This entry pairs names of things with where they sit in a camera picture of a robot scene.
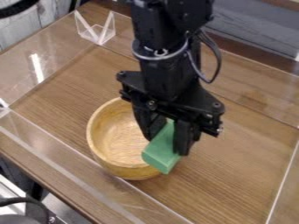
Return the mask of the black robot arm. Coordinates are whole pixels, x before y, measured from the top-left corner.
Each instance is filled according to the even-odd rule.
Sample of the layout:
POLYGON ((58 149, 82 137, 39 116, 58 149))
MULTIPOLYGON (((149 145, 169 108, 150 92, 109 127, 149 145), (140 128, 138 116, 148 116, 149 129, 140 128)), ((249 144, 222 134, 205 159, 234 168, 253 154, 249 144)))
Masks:
POLYGON ((144 138, 152 140, 173 121, 172 151, 185 156, 202 133, 220 133, 224 105, 202 88, 214 76, 201 71, 201 46, 216 60, 220 49, 202 30, 212 20, 213 0, 126 0, 137 71, 121 71, 120 97, 130 102, 144 138))

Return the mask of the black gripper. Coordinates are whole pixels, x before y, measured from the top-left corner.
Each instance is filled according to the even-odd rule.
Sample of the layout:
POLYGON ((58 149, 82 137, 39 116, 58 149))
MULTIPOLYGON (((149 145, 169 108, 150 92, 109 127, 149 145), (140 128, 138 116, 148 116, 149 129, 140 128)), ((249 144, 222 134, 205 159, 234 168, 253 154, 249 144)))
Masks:
POLYGON ((201 72, 198 50, 158 55, 133 52, 140 63, 137 71, 121 71, 121 98, 132 103, 134 120, 150 141, 166 120, 173 120, 173 152, 188 156, 201 134, 220 134, 224 105, 202 88, 210 83, 201 72))

